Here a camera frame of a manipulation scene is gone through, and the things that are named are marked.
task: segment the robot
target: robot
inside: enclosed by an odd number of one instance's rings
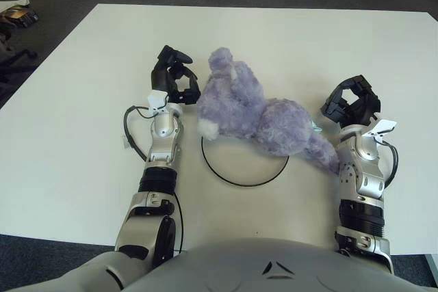
[[[201,93],[192,59],[165,46],[152,71],[148,100],[153,142],[146,157],[127,131],[131,146],[145,160],[113,252],[101,254],[62,277],[13,291],[424,291],[394,276],[389,241],[383,238],[383,192],[394,178],[397,150],[383,136],[396,122],[380,117],[380,101],[362,76],[339,84],[322,113],[339,122],[341,204],[334,252],[279,239],[240,239],[188,250],[174,257],[175,186],[183,133],[179,103],[195,104]],[[178,91],[185,75],[190,88]],[[358,100],[349,105],[342,91]],[[378,146],[394,155],[391,176],[378,168]]]

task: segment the table surface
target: table surface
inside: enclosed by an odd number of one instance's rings
[[[398,122],[387,136],[400,153],[385,192],[391,253],[438,253],[438,24],[420,12],[96,6],[0,110],[0,233],[114,244],[144,167],[124,147],[123,113],[146,104],[165,44],[194,59],[201,89],[210,53],[229,47],[267,97],[305,106],[332,141],[339,127],[319,108],[339,82],[364,75],[383,117]],[[177,183],[184,249],[236,237],[334,247],[337,177],[293,157],[267,185],[227,185],[201,156],[196,106],[184,112]],[[135,114],[129,121],[145,151],[150,123]],[[207,152],[222,173],[247,181],[270,176],[282,162],[229,140]],[[381,163],[389,174],[387,150]]]

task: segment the plush toy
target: plush toy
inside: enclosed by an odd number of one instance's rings
[[[220,48],[209,58],[211,76],[198,100],[198,130],[209,140],[219,135],[250,140],[272,155],[303,152],[337,173],[333,145],[313,130],[308,111],[287,99],[265,99],[263,88],[244,62]]]

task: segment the plush toy tail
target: plush toy tail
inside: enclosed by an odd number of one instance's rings
[[[339,158],[333,145],[321,135],[312,132],[305,154],[334,173],[339,172]]]

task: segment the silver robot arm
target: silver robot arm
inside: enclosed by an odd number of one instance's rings
[[[345,89],[359,97],[352,105],[341,98]],[[362,76],[341,83],[321,110],[342,128],[337,145],[341,226],[337,227],[335,238],[339,251],[383,265],[380,267],[394,273],[389,241],[383,238],[383,192],[395,172],[385,181],[378,168],[378,147],[386,145],[383,136],[393,131],[397,123],[379,116],[380,101]]]
[[[181,154],[183,111],[178,103],[195,104],[201,93],[196,76],[184,64],[187,55],[165,46],[152,71],[148,96],[152,111],[152,145],[146,158],[127,133],[131,146],[146,161],[138,193],[133,195],[117,237],[114,252],[106,252],[60,278],[13,291],[120,291],[174,255],[176,225],[175,186]],[[176,80],[189,78],[190,88],[180,92]],[[125,114],[133,111],[131,107]]]

